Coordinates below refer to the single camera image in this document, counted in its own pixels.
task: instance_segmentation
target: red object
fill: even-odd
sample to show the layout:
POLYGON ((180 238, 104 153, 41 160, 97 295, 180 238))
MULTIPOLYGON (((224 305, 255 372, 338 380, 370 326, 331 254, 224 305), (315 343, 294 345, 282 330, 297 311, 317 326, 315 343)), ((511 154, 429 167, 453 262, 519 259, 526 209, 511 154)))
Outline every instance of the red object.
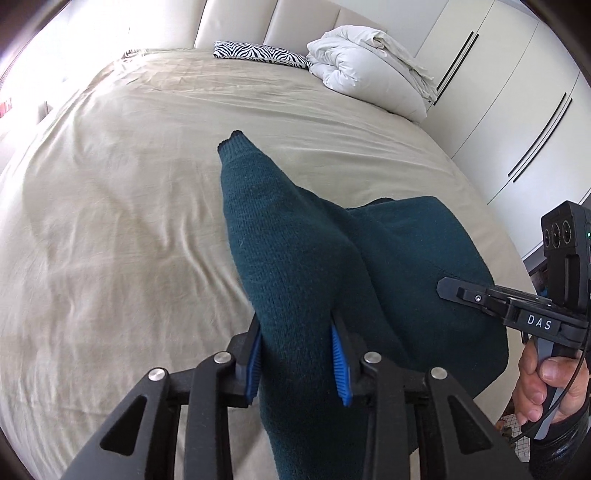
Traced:
POLYGON ((6 102, 0 103, 0 118, 2 118, 6 112, 12 108, 12 99, 9 98, 6 102))

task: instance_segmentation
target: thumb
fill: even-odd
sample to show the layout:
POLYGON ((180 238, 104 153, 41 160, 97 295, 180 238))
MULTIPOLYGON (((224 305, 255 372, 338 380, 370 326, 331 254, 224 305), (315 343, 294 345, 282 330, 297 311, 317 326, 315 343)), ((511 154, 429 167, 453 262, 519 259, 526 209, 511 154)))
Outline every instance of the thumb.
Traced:
POLYGON ((551 387, 564 388, 573 376, 578 362, 559 356, 548 358, 540 366, 540 378, 551 387))

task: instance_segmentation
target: dark green sweater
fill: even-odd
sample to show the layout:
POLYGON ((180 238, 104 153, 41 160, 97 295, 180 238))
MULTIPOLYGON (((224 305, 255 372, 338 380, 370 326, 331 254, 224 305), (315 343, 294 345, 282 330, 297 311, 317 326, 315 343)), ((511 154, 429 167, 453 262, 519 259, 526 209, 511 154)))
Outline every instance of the dark green sweater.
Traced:
POLYGON ((218 148, 232 256, 261 323, 261 416, 281 480, 359 480, 366 416, 345 408, 330 312, 369 349, 421 372, 444 367, 475 396, 508 361, 505 328, 440 300, 437 282, 491 275, 433 197, 343 209, 294 185, 241 132, 218 148))

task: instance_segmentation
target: white wardrobe door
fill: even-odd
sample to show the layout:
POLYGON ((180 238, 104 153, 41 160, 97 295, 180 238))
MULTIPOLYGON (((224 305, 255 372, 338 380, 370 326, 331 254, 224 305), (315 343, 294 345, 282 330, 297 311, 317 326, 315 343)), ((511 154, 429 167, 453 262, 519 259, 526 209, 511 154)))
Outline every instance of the white wardrobe door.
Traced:
POLYGON ((485 201, 535 154, 540 134, 566 107, 578 74, 560 40, 539 23, 509 82, 453 157, 485 201))
POLYGON ((438 85, 471 32, 476 33, 493 0, 449 0, 417 53, 438 85))
POLYGON ((471 51, 421 123, 454 156, 495 101, 519 63, 537 21, 498 0, 471 51))
POLYGON ((542 243, 542 215, 565 200, 582 203, 591 188, 591 88, 582 74, 569 103, 537 156, 489 204, 522 258, 542 243))

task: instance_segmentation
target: beige bed sheet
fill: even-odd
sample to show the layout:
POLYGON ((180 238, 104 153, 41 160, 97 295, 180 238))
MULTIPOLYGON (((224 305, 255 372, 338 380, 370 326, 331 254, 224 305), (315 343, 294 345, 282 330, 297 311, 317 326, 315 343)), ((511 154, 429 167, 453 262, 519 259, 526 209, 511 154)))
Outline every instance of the beige bed sheet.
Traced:
MULTIPOLYGON (((216 152, 234 129, 344 207, 439 198, 497 283, 532 290, 505 231, 426 133, 305 70, 150 53, 106 67, 41 126, 0 177, 0 426, 37 480, 59 478, 150 368, 194 367, 247 328, 216 152)), ((509 368, 478 398, 491 419, 517 378, 509 337, 509 368)), ((276 479, 258 410, 230 423, 236 478, 276 479)))

